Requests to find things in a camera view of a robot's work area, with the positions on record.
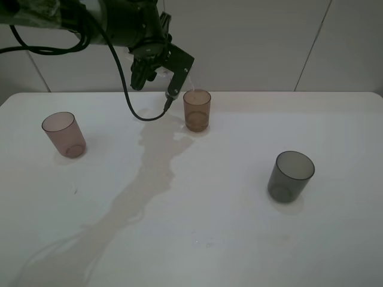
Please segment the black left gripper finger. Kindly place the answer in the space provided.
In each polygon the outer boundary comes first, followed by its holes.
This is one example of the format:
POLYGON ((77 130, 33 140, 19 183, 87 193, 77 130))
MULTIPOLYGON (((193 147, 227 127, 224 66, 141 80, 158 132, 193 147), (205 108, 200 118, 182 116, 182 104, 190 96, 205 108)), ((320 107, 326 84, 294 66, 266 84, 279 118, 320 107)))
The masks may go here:
POLYGON ((147 81, 154 81, 157 75, 156 65, 148 59, 134 59, 130 70, 130 86, 136 91, 142 90, 147 81))

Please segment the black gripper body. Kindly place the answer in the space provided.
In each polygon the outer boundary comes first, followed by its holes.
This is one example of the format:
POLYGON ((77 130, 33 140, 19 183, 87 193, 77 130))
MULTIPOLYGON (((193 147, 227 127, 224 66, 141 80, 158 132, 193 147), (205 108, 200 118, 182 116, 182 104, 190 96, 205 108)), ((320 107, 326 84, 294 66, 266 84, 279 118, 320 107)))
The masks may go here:
POLYGON ((140 60, 155 60, 168 43, 172 16, 166 12, 134 11, 127 16, 127 49, 133 71, 140 60))

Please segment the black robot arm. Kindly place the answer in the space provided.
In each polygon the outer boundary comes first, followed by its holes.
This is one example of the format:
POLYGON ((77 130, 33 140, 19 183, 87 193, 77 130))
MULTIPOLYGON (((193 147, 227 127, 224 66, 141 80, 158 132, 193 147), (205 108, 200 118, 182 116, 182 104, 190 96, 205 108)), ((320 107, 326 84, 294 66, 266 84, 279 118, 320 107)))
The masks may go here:
POLYGON ((9 25, 20 47, 32 53, 56 56, 90 44, 126 47, 133 56, 134 90, 155 79, 160 57, 171 41, 170 21, 171 15, 160 13, 156 1, 1 1, 1 23, 9 25), (79 42, 71 48, 27 45, 16 26, 67 30, 79 42))

